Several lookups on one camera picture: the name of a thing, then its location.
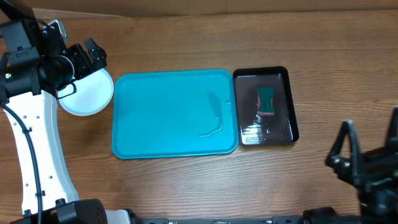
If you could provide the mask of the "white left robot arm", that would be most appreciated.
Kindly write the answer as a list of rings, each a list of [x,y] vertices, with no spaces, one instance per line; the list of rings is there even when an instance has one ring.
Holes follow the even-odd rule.
[[[1,108],[22,174],[22,223],[135,223],[131,210],[82,200],[68,174],[57,124],[58,91],[106,66],[94,40],[67,47],[58,21],[26,17],[1,25]]]

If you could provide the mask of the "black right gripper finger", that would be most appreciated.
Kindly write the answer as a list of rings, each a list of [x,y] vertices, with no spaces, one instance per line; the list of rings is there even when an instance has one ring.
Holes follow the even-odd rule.
[[[341,156],[345,138],[349,141],[349,159]],[[364,184],[366,165],[352,120],[346,119],[342,122],[337,138],[325,159],[325,165],[331,167],[340,180],[354,187]]]
[[[395,106],[386,136],[386,147],[388,149],[397,149],[397,113],[398,107]]]

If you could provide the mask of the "light blue plate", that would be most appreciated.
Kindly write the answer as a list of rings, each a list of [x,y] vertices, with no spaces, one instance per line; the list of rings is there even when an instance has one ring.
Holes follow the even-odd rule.
[[[103,110],[111,101],[114,82],[105,70],[77,80],[57,93],[62,108],[76,116],[89,116]]]

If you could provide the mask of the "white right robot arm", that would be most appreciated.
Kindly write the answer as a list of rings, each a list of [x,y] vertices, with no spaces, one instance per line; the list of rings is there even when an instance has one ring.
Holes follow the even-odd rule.
[[[397,223],[397,107],[392,111],[383,147],[361,152],[352,120],[342,122],[325,159],[337,177],[358,193],[360,214],[339,215],[332,207],[303,212],[298,223]]]

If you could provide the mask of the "green and orange sponge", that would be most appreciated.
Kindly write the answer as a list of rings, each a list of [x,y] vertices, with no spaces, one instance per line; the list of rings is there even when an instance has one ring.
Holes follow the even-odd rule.
[[[271,87],[260,86],[257,89],[257,115],[273,116],[273,97],[274,89]]]

